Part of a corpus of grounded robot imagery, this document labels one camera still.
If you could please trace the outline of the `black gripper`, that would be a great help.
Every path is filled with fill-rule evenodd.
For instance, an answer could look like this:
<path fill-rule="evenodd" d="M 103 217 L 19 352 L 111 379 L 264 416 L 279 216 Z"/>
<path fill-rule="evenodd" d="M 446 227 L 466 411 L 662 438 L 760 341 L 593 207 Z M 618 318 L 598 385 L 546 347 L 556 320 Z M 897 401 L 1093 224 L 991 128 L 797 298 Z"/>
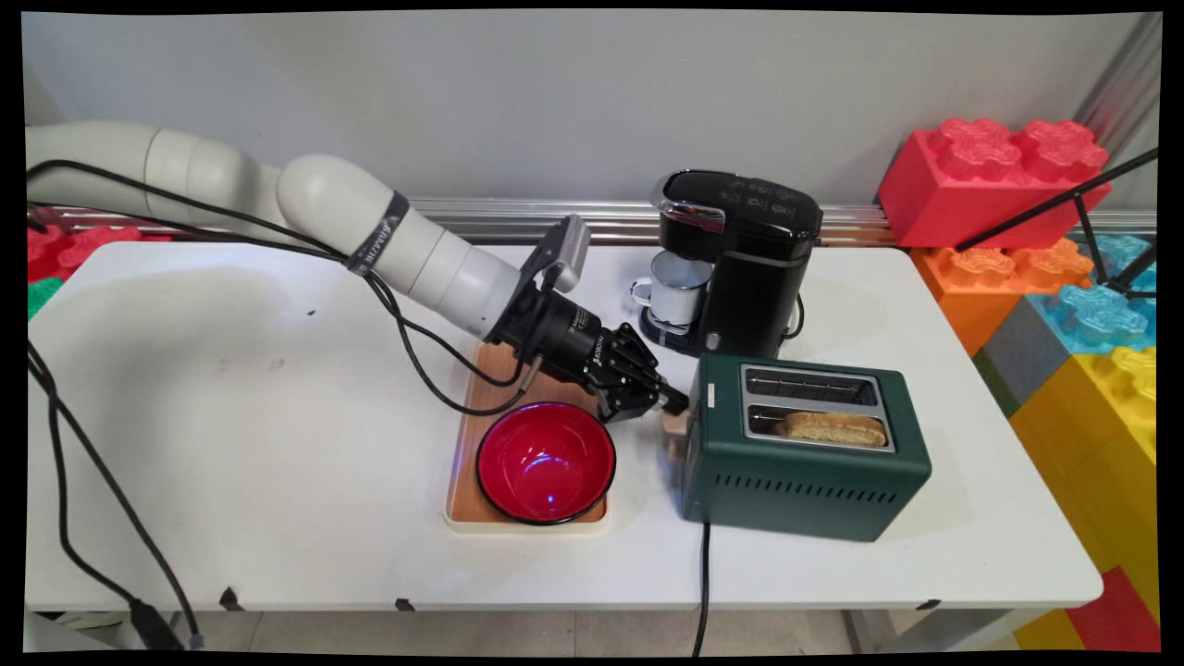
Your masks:
<path fill-rule="evenodd" d="M 540 371 L 558 382 L 596 385 L 601 423 L 688 409 L 688 396 L 659 374 L 657 358 L 633 326 L 605 328 L 599 316 L 559 292 L 517 292 L 487 341 L 507 344 L 527 361 L 541 357 Z M 610 365 L 603 359 L 609 350 Z"/>

